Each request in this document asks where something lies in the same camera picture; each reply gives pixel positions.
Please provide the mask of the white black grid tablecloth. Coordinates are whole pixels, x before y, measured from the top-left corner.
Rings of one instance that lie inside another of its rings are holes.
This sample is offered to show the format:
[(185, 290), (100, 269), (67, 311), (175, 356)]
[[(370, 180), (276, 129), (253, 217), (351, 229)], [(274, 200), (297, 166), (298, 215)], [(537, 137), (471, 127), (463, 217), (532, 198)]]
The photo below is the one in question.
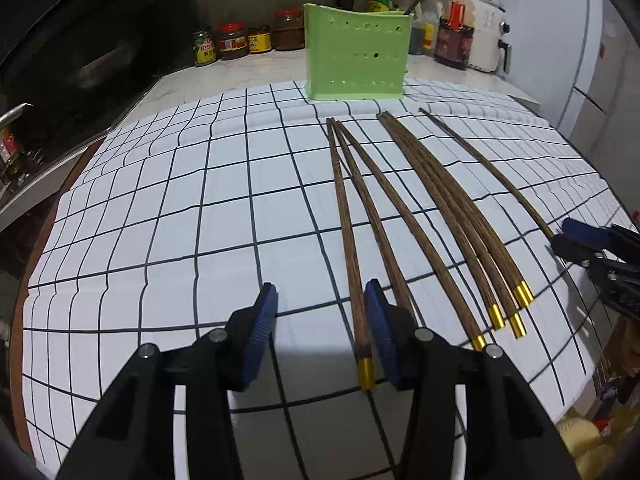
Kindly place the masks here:
[[(527, 335), (496, 332), (434, 200), (378, 122), (397, 117), (465, 189), (535, 300)], [(318, 102), (291, 80), (167, 107), (111, 131), (58, 202), (23, 308), (22, 398), (32, 454), (57, 471), (140, 344), (180, 348), (279, 293), (257, 379), (230, 398), (250, 479), (390, 479), (411, 398), (360, 390), (326, 120), (340, 120), (424, 229), (486, 338), (552, 418), (610, 338), (583, 270), (542, 228), (629, 226), (597, 170), (510, 96), (410, 79), (399, 100)]]

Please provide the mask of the white refrigerator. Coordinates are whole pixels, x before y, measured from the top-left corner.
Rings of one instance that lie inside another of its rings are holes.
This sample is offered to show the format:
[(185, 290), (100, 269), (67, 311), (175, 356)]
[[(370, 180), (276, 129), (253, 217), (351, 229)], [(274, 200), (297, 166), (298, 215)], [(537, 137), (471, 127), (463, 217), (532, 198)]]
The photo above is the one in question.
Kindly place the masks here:
[(511, 31), (506, 81), (589, 154), (604, 133), (629, 34), (608, 0), (498, 0)]

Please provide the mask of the white air fryer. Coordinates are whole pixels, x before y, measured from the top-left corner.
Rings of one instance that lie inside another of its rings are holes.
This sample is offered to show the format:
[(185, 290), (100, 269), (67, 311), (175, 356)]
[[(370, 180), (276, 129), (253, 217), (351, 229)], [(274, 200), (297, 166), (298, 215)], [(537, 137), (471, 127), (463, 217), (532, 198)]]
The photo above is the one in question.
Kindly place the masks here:
[(474, 28), (469, 66), (486, 74), (509, 75), (512, 54), (506, 35), (511, 27), (506, 9), (498, 0), (469, 0), (469, 4)]

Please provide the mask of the large dark soy sauce bottle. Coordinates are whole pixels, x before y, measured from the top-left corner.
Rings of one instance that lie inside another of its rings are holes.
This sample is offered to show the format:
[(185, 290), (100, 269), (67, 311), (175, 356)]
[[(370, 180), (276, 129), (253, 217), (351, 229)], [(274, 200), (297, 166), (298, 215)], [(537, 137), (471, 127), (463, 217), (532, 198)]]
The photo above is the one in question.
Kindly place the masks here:
[(437, 62), (457, 70), (469, 67), (474, 37), (473, 11), (470, 0), (444, 0), (435, 47)]

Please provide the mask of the green plastic utensil holder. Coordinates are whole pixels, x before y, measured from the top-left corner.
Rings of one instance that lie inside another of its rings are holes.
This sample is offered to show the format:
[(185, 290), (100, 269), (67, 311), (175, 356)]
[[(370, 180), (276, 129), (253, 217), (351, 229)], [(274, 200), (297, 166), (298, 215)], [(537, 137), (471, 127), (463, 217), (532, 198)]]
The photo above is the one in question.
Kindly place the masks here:
[(399, 99), (411, 18), (304, 5), (306, 93), (313, 100)]

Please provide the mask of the small green label jar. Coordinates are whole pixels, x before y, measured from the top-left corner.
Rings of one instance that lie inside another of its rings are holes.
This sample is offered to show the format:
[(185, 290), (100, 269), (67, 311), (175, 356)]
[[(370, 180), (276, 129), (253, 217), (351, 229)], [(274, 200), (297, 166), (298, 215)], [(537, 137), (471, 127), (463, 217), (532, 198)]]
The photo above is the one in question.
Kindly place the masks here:
[(206, 66), (216, 61), (215, 43), (208, 30), (201, 29), (193, 35), (193, 57), (195, 66)]

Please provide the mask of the large red lid jar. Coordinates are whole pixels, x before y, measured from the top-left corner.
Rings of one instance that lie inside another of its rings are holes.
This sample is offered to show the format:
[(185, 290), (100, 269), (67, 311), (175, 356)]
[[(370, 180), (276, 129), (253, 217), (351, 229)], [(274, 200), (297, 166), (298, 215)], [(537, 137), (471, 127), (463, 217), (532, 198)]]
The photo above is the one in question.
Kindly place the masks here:
[(303, 9), (283, 9), (274, 12), (271, 40), (274, 50), (303, 49), (305, 47)]

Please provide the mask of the red lid sauce jar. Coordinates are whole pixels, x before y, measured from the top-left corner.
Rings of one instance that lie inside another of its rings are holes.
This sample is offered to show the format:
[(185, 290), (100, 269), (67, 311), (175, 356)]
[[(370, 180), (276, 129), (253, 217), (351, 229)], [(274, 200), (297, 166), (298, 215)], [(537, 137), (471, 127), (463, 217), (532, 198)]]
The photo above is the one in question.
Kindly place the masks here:
[(224, 61), (235, 60), (248, 55), (245, 26), (242, 22), (222, 24), (218, 29), (217, 48)]

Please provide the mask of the yellow label sauce jar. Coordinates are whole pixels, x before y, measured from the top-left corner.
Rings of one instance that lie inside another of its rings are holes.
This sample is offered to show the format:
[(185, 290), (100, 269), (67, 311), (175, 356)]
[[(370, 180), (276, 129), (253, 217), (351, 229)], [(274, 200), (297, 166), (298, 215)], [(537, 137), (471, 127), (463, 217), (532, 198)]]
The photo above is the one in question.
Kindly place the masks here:
[(247, 29), (246, 36), (250, 54), (263, 54), (272, 50), (269, 26), (251, 27)]

